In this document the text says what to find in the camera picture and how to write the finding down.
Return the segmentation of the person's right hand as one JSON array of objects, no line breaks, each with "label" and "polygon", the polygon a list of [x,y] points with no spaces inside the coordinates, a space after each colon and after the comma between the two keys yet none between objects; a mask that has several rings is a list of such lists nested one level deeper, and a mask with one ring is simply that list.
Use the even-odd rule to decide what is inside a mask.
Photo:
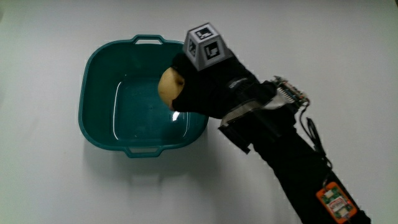
[{"label": "person's right hand", "polygon": [[246,69],[209,22],[187,32],[183,52],[173,58],[171,68],[183,83],[168,103],[174,111],[220,119],[247,101],[267,103],[276,93],[271,82],[261,83]]}]

